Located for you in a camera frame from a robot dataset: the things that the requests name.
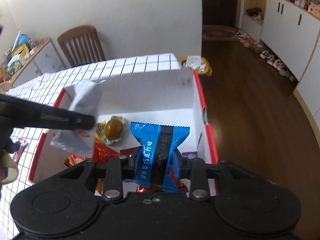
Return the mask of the blue cookie packet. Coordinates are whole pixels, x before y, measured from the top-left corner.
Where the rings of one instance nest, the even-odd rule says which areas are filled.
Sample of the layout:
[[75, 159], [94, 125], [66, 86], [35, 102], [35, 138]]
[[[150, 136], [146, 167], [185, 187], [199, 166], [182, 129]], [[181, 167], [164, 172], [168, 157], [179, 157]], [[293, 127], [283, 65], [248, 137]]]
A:
[[173, 152], [188, 137], [190, 128], [132, 121], [130, 132], [142, 146], [142, 153], [136, 177], [124, 181], [143, 187], [169, 187]]

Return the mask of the red snack bag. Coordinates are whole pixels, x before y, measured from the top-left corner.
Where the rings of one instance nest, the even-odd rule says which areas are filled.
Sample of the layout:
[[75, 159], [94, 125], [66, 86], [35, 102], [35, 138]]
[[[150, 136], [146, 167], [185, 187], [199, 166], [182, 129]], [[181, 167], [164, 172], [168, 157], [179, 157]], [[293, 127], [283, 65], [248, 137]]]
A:
[[[95, 141], [94, 143], [94, 153], [92, 159], [95, 160], [97, 164], [105, 164], [108, 163], [109, 160], [113, 157], [119, 157], [120, 153], [114, 151], [110, 147], [106, 146], [104, 143]], [[82, 157], [77, 154], [72, 154], [65, 159], [65, 165], [67, 167], [75, 166], [76, 164], [87, 160], [88, 158]]]

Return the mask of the yellow snack packet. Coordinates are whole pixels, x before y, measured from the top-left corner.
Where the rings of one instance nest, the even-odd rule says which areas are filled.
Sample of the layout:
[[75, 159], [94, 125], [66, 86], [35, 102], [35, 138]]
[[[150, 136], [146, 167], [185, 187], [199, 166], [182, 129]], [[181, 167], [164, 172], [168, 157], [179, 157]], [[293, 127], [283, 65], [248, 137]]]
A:
[[95, 140], [99, 143], [103, 143], [101, 139], [101, 134], [104, 133], [104, 127], [106, 125], [106, 121], [100, 121], [96, 125], [96, 131], [95, 131]]

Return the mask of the silver white snack bag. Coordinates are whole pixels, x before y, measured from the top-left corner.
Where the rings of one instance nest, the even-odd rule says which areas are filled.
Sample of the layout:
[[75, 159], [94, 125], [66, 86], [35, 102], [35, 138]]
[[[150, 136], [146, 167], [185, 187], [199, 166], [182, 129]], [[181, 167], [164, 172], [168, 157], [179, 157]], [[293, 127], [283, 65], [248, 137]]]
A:
[[86, 158], [93, 154], [94, 134], [98, 107], [101, 100], [101, 84], [81, 81], [68, 88], [74, 92], [68, 112], [73, 128], [59, 129], [50, 142], [51, 146]]

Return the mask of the brown foil snack bag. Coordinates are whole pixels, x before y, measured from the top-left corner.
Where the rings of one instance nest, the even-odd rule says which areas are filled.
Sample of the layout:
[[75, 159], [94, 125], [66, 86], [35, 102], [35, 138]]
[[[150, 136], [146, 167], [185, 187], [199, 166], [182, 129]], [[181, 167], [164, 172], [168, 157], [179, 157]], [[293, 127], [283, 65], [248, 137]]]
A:
[[[138, 149], [137, 147], [133, 148], [126, 148], [123, 150], [120, 150], [121, 156], [131, 157], [131, 155], [134, 153], [134, 151]], [[140, 193], [146, 193], [146, 192], [189, 192], [187, 186], [181, 182], [181, 180], [177, 179], [174, 175], [174, 171], [171, 168], [169, 173], [170, 179], [169, 179], [169, 187], [163, 186], [163, 187], [143, 187], [141, 185], [137, 186], [137, 192]]]

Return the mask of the white chocolate cake packet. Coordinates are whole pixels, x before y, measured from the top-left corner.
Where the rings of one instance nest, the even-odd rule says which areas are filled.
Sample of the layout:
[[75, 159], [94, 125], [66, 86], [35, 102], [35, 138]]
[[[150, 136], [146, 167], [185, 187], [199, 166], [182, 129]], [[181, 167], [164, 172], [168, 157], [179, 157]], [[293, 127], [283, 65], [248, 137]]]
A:
[[28, 145], [29, 143], [23, 138], [18, 138], [18, 140], [14, 143], [16, 151], [13, 153], [12, 159], [16, 165], [18, 165], [20, 158]]

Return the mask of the purple candy packet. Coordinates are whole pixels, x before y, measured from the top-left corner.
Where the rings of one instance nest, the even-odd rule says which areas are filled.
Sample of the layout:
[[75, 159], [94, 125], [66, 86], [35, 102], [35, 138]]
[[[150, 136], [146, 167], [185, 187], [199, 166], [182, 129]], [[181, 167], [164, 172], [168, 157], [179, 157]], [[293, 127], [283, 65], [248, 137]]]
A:
[[182, 152], [182, 156], [188, 159], [194, 159], [197, 157], [197, 152]]

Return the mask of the red cardboard box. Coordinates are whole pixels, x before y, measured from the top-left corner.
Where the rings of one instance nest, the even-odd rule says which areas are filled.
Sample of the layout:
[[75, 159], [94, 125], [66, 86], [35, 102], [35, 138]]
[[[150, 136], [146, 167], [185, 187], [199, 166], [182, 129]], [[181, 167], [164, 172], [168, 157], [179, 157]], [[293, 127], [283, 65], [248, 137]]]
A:
[[[98, 81], [94, 96], [98, 100], [91, 102], [91, 108], [97, 113], [97, 121], [120, 116], [127, 122], [188, 126], [190, 133], [180, 144], [179, 151], [196, 152], [205, 162], [217, 163], [207, 105], [196, 72], [180, 69], [112, 76]], [[56, 137], [67, 141], [72, 153], [84, 157], [93, 154], [93, 131], [50, 129], [43, 132], [29, 171], [31, 183], [38, 183], [66, 168], [65, 159], [71, 152], [53, 146], [51, 142]]]

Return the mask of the tissue box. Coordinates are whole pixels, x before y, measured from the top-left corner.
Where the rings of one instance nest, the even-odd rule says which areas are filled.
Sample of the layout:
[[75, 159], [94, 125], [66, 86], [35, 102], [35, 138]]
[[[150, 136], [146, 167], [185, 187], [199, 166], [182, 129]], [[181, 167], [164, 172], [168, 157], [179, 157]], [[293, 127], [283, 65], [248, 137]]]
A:
[[26, 60], [21, 54], [13, 56], [6, 67], [7, 74], [13, 76], [25, 65], [25, 62]]

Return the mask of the wooden white sideboard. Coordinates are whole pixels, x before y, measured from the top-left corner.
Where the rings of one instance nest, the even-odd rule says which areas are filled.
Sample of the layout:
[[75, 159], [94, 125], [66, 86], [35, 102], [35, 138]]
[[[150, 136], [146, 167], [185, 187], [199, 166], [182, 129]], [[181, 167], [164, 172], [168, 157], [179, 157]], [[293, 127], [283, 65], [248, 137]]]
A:
[[1, 83], [1, 92], [7, 92], [43, 74], [53, 74], [66, 69], [50, 38], [43, 38], [39, 43], [35, 53], [26, 60], [25, 65], [11, 77], [11, 80]]

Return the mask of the yellow blue lunch bag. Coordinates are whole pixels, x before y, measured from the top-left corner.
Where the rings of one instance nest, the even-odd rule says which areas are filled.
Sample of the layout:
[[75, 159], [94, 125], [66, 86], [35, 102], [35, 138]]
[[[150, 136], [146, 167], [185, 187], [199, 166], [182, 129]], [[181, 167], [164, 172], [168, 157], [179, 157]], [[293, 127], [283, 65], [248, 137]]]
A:
[[17, 47], [12, 51], [11, 55], [21, 55], [22, 57], [25, 57], [25, 55], [29, 54], [30, 51], [31, 48], [29, 46], [28, 36], [22, 34], [18, 40]]

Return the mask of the yellow bag on floor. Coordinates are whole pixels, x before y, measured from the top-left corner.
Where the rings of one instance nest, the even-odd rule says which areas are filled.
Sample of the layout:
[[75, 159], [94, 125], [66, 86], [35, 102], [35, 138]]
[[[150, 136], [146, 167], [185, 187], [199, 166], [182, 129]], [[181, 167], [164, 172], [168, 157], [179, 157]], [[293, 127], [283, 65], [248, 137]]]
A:
[[199, 75], [212, 75], [212, 68], [209, 62], [204, 57], [194, 55], [187, 56], [179, 59], [179, 62], [182, 65], [182, 67], [195, 70]]

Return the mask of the wooden chair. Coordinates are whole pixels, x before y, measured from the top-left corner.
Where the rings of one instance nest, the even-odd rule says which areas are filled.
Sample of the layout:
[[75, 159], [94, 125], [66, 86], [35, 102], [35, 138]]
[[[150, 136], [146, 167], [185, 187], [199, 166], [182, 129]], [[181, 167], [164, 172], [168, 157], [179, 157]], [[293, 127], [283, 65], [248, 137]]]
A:
[[92, 25], [81, 25], [62, 33], [57, 42], [71, 67], [105, 61], [97, 30]]

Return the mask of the row of shoes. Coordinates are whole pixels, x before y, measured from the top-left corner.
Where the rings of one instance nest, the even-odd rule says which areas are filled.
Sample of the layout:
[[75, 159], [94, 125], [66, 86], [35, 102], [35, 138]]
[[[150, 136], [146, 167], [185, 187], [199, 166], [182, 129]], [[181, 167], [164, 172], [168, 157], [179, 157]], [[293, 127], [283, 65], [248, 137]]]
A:
[[255, 41], [242, 29], [236, 30], [236, 36], [245, 48], [252, 49], [261, 59], [265, 60], [269, 66], [275, 68], [281, 76], [288, 77], [291, 82], [297, 81], [284, 61], [277, 57], [274, 52], [268, 49], [261, 42]]

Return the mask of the white wall cabinets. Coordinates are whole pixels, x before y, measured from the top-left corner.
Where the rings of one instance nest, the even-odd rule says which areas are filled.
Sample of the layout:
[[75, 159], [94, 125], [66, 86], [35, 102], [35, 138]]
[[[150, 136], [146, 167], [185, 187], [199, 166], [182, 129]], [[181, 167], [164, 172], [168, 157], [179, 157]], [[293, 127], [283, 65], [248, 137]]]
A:
[[290, 0], [243, 0], [242, 29], [263, 42], [299, 81], [315, 52], [319, 19]]

